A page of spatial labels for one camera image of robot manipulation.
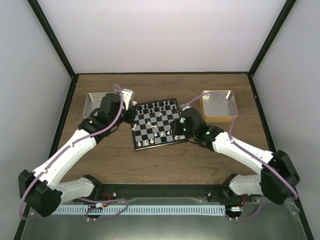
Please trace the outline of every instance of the white wall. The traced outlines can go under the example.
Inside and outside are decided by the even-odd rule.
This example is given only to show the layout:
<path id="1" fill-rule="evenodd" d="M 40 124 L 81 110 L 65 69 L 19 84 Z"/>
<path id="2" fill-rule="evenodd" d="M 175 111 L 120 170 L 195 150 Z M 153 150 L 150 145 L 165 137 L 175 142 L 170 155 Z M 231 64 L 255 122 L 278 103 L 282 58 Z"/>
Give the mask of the white wall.
<path id="1" fill-rule="evenodd" d="M 0 1 L 0 239 L 19 225 L 18 175 L 48 158 L 70 77 L 26 0 Z"/>
<path id="2" fill-rule="evenodd" d="M 248 71 L 285 0 L 39 0 L 76 73 Z"/>
<path id="3" fill-rule="evenodd" d="M 254 82 L 278 149 L 300 177 L 297 186 L 314 239 L 320 239 L 320 1 L 297 1 Z"/>

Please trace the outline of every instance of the brown wooden surface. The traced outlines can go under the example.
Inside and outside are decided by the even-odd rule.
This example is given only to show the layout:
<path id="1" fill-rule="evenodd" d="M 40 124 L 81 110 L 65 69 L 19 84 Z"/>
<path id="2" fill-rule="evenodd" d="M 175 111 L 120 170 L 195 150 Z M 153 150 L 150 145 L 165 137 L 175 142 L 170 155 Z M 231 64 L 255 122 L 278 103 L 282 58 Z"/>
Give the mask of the brown wooden surface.
<path id="1" fill-rule="evenodd" d="M 64 125 L 61 147 L 83 120 L 88 93 L 110 92 L 113 84 L 135 91 L 138 103 L 177 98 L 184 104 L 202 90 L 232 90 L 238 117 L 232 135 L 268 149 L 249 80 L 245 74 L 128 74 L 80 75 Z M 200 110 L 200 103 L 193 104 Z M 228 130 L 230 123 L 217 123 Z M 230 174 L 250 175 L 239 162 L 189 142 L 135 152 L 131 126 L 123 123 L 110 137 L 85 154 L 63 182 L 91 174 L 102 183 L 221 184 Z"/>

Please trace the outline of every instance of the robotic arm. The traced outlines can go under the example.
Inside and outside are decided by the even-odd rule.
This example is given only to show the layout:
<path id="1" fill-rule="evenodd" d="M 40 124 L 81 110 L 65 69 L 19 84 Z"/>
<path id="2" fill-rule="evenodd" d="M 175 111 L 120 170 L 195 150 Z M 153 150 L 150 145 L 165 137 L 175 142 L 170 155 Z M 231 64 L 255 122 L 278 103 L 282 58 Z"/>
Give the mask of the robotic arm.
<path id="1" fill-rule="evenodd" d="M 135 117 L 134 92 L 129 89 L 123 89 L 122 96 L 124 107 L 114 126 L 118 126 L 122 122 L 132 123 Z M 21 172 L 18 177 L 20 197 L 23 197 L 29 185 L 38 178 L 26 195 L 25 202 L 42 217 L 51 215 L 60 204 L 73 199 L 89 196 L 93 199 L 98 199 L 102 184 L 90 175 L 85 175 L 75 181 L 65 183 L 60 183 L 60 181 L 85 153 L 111 134 L 111 129 L 109 129 L 88 137 L 88 135 L 97 133 L 109 126 L 115 119 L 119 108 L 120 96 L 116 93 L 107 93 L 103 97 L 100 107 L 82 121 L 70 140 L 60 150 L 33 172 L 27 170 Z M 226 197 L 230 198 L 232 195 L 242 194 L 264 194 L 274 203 L 282 204 L 291 194 L 290 190 L 260 162 L 237 148 L 233 144 L 234 138 L 230 140 L 227 132 L 217 126 L 207 126 L 195 108 L 185 107 L 181 111 L 181 116 L 181 119 L 170 124 L 173 135 L 186 135 L 188 138 L 194 138 L 200 147 L 227 155 L 257 173 L 257 175 L 252 176 L 230 176 L 226 180 L 227 188 L 224 191 Z M 84 137 L 87 138 L 77 144 L 73 144 L 76 140 Z M 258 149 L 239 140 L 236 140 L 236 142 L 258 156 L 264 163 L 275 168 L 291 186 L 295 187 L 300 181 L 286 153 L 282 151 L 273 153 Z"/>

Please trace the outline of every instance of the chessboard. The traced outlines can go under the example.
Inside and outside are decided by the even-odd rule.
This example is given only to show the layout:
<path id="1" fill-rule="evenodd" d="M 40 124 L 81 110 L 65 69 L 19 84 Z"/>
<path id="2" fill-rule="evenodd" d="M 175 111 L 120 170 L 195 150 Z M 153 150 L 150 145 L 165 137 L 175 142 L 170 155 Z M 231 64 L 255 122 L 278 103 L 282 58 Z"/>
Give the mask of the chessboard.
<path id="1" fill-rule="evenodd" d="M 179 118 L 175 98 L 137 104 L 131 125 L 134 150 L 187 142 L 184 135 L 172 135 L 170 123 Z"/>

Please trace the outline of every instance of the gray floor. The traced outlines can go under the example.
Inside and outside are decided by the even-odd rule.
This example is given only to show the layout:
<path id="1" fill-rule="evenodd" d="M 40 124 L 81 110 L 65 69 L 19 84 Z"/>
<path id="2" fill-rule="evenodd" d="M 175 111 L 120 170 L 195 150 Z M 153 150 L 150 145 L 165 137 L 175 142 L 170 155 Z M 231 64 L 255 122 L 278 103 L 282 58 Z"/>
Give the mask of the gray floor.
<path id="1" fill-rule="evenodd" d="M 246 203 L 248 211 L 257 205 Z M 119 216 L 87 222 L 83 215 L 51 215 L 27 222 L 23 240 L 305 240 L 292 201 L 265 200 L 260 213 L 243 221 L 223 216 Z"/>

